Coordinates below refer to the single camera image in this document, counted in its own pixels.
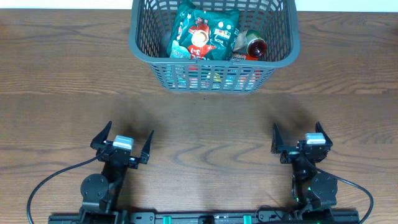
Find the green chip bag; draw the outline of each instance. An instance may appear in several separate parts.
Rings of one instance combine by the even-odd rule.
[[[229,60],[232,57],[239,34],[238,9],[226,12],[195,9],[191,0],[184,0],[178,7],[167,55],[176,57],[177,41],[180,50],[186,48],[191,59]]]

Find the wooden table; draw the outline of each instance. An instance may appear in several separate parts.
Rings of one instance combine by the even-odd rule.
[[[251,95],[171,93],[127,46],[130,11],[0,10],[0,223],[27,223],[46,176],[94,156],[91,139],[132,136],[148,165],[129,170],[123,208],[284,207],[291,166],[270,154],[272,123],[292,144],[321,121],[335,145],[318,166],[366,187],[367,223],[398,222],[398,14],[300,12],[302,49]],[[33,218],[77,212],[81,181],[64,173],[36,194]],[[338,184],[338,208],[367,196]]]

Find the basket rim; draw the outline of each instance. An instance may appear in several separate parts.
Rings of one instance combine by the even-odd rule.
[[[144,62],[150,64],[164,64],[164,65],[198,65],[198,66],[220,66],[220,67],[240,67],[240,66],[251,66],[251,67],[267,67],[267,68],[282,68],[290,65],[299,56],[300,52],[300,39],[299,39],[299,20],[297,17],[297,10],[295,0],[287,1],[287,7],[289,8],[289,27],[290,27],[290,43],[292,50],[290,54],[277,62],[266,62],[266,61],[250,61],[250,60],[190,60],[189,58],[157,58],[151,57],[144,54],[139,49],[136,36],[137,36],[137,23],[139,22],[139,1],[134,0],[132,2],[131,9],[131,23],[129,32],[129,48],[133,55],[141,59]]]

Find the wood grain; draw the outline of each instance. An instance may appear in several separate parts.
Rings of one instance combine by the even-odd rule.
[[[94,156],[107,121],[151,158],[119,206],[165,211],[283,207],[291,167],[269,153],[272,123],[294,144],[321,121],[335,145],[318,166],[366,187],[367,223],[398,222],[398,14],[300,12],[302,49],[251,95],[170,93],[127,46],[129,11],[0,10],[0,223],[26,223],[46,176]],[[94,162],[45,184],[34,220],[76,212]],[[368,198],[339,184],[338,207]]]

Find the white backdrop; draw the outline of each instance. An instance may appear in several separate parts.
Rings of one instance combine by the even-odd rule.
[[[0,8],[131,9],[132,0],[0,0]],[[296,0],[299,11],[398,12],[398,0]]]

